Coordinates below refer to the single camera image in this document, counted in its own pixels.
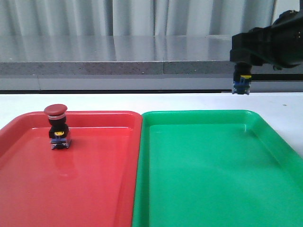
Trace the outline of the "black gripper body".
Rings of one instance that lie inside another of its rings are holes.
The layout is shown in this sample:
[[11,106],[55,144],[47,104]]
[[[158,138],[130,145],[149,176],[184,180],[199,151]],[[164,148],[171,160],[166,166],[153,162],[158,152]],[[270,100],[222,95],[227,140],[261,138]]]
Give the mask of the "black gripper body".
[[230,61],[252,66],[271,64],[279,70],[302,64],[303,12],[288,10],[271,26],[234,35]]

